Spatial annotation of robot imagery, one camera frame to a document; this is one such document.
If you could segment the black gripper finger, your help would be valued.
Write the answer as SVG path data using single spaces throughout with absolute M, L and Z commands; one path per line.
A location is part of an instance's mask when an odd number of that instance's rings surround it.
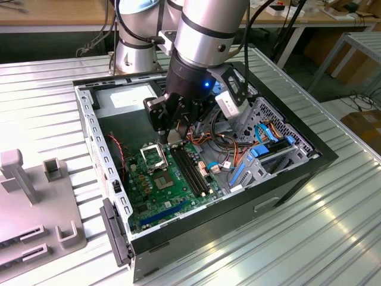
M 179 95 L 171 93 L 145 98 L 143 105 L 152 128 L 158 134 L 158 142 L 167 144 L 170 129 L 177 119 Z
M 189 129 L 202 122 L 215 106 L 213 95 L 204 100 L 193 100 L 186 112 L 182 113 L 182 139 L 186 139 Z

